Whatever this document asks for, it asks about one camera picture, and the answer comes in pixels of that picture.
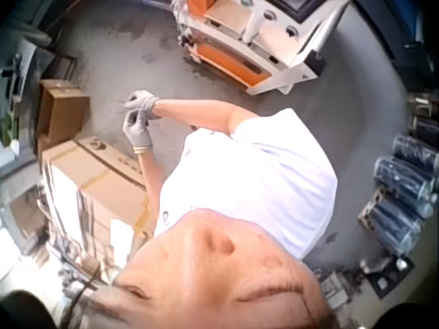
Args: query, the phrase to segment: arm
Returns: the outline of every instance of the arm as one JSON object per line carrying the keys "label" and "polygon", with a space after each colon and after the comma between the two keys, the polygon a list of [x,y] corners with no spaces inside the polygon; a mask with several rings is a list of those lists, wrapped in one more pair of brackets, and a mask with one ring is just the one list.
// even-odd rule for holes
{"label": "arm", "polygon": [[232,134],[242,121],[258,117],[239,106],[214,100],[159,99],[152,112],[158,117],[173,118],[225,134]]}
{"label": "arm", "polygon": [[145,188],[150,199],[151,211],[154,218],[158,218],[160,210],[160,192],[166,180],[165,171],[160,163],[154,157],[151,151],[137,155]]}

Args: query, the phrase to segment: black roll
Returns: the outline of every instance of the black roll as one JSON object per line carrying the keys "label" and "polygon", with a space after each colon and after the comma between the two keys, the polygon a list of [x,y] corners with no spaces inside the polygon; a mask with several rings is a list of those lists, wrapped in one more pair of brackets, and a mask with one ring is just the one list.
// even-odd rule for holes
{"label": "black roll", "polygon": [[411,136],[396,135],[393,153],[400,159],[437,175],[439,173],[439,153],[428,144]]}
{"label": "black roll", "polygon": [[419,239],[420,219],[387,196],[375,204],[369,216],[380,241],[397,256],[408,254]]}
{"label": "black roll", "polygon": [[420,117],[412,117],[409,124],[410,134],[422,142],[439,149],[439,123]]}
{"label": "black roll", "polygon": [[407,162],[391,156],[382,156],[375,162],[374,177],[403,199],[428,202],[433,183]]}

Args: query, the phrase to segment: orange panel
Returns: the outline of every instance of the orange panel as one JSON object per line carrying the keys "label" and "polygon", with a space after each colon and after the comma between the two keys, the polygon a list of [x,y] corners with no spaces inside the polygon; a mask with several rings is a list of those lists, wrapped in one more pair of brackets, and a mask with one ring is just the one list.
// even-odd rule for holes
{"label": "orange panel", "polygon": [[187,9],[194,16],[203,17],[215,0],[187,0]]}
{"label": "orange panel", "polygon": [[255,73],[240,61],[207,44],[198,45],[197,54],[247,86],[254,86],[270,76],[265,72]]}

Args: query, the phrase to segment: white machine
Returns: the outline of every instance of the white machine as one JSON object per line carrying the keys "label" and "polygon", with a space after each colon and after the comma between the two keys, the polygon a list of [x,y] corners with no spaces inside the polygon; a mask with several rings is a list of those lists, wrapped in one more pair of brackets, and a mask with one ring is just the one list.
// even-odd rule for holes
{"label": "white machine", "polygon": [[174,0],[179,43],[256,95],[322,74],[319,52],[349,0]]}

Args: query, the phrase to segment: hand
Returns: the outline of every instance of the hand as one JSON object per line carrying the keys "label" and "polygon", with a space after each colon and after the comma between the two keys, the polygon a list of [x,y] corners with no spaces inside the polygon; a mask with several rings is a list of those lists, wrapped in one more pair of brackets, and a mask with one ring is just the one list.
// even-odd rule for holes
{"label": "hand", "polygon": [[153,94],[147,92],[146,90],[138,90],[133,92],[128,97],[128,101],[123,106],[127,110],[146,111],[146,119],[154,120],[160,118],[152,113],[152,108],[154,107],[156,101],[158,101],[158,97],[153,96]]}
{"label": "hand", "polygon": [[135,154],[152,151],[152,141],[147,129],[147,112],[144,110],[130,110],[125,116],[122,131],[131,142]]}

